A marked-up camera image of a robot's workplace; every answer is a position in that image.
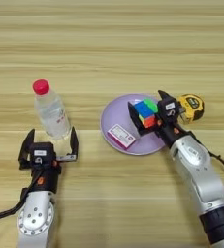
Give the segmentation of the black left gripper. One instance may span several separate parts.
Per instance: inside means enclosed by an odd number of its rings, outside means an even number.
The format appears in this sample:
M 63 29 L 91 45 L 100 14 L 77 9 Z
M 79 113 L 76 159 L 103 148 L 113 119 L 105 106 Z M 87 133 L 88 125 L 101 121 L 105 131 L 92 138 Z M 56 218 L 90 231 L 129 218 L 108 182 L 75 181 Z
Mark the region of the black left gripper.
M 32 129 L 22 143 L 18 161 L 21 170 L 30 169 L 30 146 L 34 143 L 35 130 Z M 56 157 L 55 159 L 44 159 L 42 163 L 32 165 L 32 183 L 31 192 L 50 191 L 53 194 L 57 192 L 58 177 L 61 174 L 61 163 L 75 162 L 79 153 L 79 141 L 75 128 L 72 128 L 70 137 L 70 146 L 72 154 Z

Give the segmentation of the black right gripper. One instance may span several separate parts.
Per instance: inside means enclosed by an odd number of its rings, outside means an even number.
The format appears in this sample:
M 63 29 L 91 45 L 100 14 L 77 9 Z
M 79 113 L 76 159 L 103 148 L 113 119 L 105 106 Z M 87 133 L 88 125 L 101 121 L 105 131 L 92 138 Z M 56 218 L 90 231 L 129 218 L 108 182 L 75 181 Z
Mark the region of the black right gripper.
M 171 96 L 169 93 L 159 90 L 158 91 L 161 100 L 160 103 L 162 104 L 169 104 L 169 103 L 176 103 L 176 98 Z M 187 131 L 183 130 L 178 124 L 176 123 L 160 123 L 157 124 L 155 127 L 146 128 L 142 121 L 139 118 L 139 114 L 135 107 L 128 102 L 128 110 L 129 115 L 134 123 L 135 127 L 140 136 L 147 135 L 149 133 L 155 132 L 155 134 L 165 143 L 165 145 L 169 148 L 179 140 L 180 138 L 186 136 L 188 134 Z

